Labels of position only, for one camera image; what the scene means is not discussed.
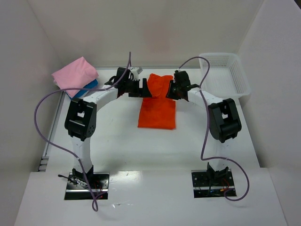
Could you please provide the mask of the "orange t shirt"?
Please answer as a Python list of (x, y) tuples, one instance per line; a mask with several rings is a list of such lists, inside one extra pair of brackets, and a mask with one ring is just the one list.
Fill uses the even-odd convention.
[(150, 74), (147, 85), (152, 97), (144, 98), (142, 101), (138, 119), (139, 128), (169, 130), (176, 128), (176, 102), (166, 98), (172, 79), (172, 75)]

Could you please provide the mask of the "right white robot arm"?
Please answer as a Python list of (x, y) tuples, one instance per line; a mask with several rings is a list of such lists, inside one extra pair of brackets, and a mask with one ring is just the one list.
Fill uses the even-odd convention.
[[(203, 91), (200, 84), (191, 83), (186, 71), (180, 70), (174, 72), (174, 78), (169, 82), (166, 97), (173, 100), (184, 99), (205, 110), (206, 131), (200, 159), (207, 162), (206, 176), (209, 185), (224, 180), (229, 172), (226, 162), (237, 164), (227, 157), (226, 151), (229, 150), (231, 141), (242, 129), (235, 101), (231, 98), (221, 99)], [(209, 136), (217, 141), (218, 146), (214, 156), (205, 157)]]

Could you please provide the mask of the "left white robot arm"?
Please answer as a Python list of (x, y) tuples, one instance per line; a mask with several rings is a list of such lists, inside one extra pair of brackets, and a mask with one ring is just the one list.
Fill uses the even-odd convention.
[(119, 67), (101, 91), (84, 98), (75, 98), (70, 102), (64, 127), (71, 137), (75, 160), (72, 169), (73, 178), (86, 184), (94, 182), (94, 166), (91, 160), (90, 138), (96, 130), (97, 112), (111, 101), (127, 93), (129, 97), (152, 97), (143, 78), (140, 87), (141, 67)]

